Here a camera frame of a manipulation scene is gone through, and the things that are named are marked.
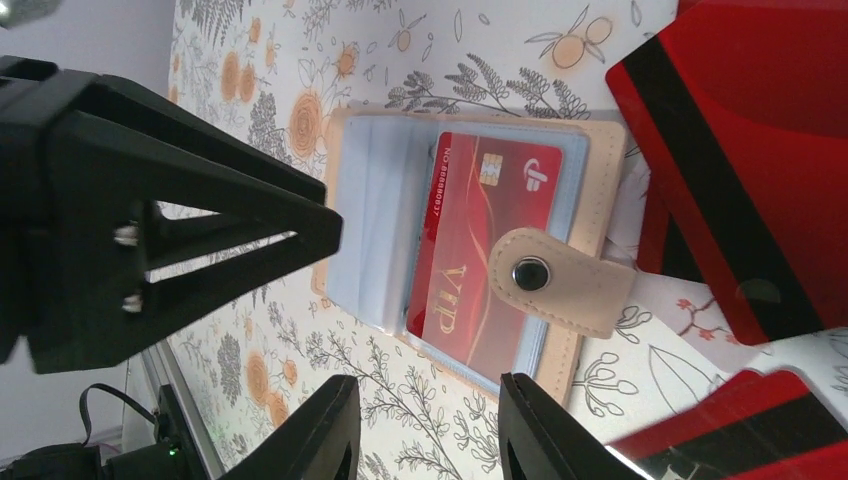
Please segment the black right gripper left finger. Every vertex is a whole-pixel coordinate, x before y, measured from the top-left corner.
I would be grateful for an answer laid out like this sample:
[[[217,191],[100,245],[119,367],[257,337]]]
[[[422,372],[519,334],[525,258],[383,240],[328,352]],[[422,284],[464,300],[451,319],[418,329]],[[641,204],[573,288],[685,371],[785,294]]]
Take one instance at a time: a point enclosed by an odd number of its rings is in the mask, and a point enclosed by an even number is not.
[[[355,480],[360,434],[358,380],[354,376],[334,375],[221,478]]]

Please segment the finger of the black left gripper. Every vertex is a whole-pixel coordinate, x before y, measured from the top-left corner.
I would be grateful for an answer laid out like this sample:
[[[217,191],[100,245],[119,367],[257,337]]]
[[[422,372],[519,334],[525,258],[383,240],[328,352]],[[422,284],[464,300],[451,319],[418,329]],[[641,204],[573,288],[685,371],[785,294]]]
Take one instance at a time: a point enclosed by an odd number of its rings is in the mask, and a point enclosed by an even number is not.
[[[1,60],[1,356],[117,365],[335,254],[320,181],[131,80]]]

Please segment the beige leather card holder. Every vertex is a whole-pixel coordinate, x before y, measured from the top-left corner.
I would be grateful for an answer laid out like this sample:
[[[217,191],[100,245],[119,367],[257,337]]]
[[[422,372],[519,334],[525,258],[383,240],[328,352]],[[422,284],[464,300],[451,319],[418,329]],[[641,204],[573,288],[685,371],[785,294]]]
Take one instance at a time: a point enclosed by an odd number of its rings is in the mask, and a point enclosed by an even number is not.
[[[444,131],[554,145],[566,155],[548,227],[503,235],[490,254],[488,276],[501,300],[544,321],[537,368],[524,374],[566,404],[583,340],[612,335],[635,277],[632,268],[602,256],[627,143],[618,122],[335,110],[328,127],[328,203],[345,225],[339,252],[314,270],[314,291],[496,395],[502,374],[481,384],[433,356],[406,327]]]

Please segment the red VIP card small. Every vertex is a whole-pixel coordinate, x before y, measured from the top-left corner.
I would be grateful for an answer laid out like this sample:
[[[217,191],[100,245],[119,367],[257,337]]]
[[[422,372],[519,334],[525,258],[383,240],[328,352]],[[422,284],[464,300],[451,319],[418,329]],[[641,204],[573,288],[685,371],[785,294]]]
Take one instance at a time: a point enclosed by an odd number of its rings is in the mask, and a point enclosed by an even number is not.
[[[489,259],[517,228],[548,227],[566,162],[562,148],[442,132],[407,306],[407,332],[481,384],[535,372],[542,320],[501,300]]]

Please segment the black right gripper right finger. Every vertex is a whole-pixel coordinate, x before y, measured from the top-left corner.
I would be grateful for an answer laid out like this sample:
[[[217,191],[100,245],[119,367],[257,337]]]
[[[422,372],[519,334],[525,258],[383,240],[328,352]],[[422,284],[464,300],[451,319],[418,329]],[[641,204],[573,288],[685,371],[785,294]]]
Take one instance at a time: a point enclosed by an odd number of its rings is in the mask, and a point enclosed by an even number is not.
[[[501,376],[498,438],[505,479],[648,479],[605,447],[556,400],[523,373]]]

